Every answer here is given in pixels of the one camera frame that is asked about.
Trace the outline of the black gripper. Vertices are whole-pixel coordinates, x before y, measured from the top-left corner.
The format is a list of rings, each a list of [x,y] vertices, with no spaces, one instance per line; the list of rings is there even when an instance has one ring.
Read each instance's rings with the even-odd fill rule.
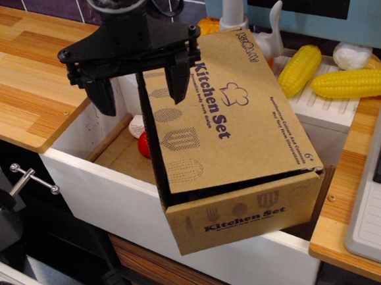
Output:
[[[100,113],[116,115],[110,78],[164,68],[175,104],[185,99],[190,69],[201,60],[199,26],[159,20],[148,4],[94,11],[101,25],[91,35],[61,49],[70,84],[84,86]]]

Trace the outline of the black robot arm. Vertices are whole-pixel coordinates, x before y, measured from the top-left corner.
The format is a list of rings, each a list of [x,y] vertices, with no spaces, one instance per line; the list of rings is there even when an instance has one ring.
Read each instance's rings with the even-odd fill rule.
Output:
[[[116,115],[111,78],[163,68],[171,98],[184,100],[190,70],[201,60],[199,26],[165,22],[153,0],[87,0],[101,25],[92,35],[61,49],[72,85],[84,89],[104,115]]]

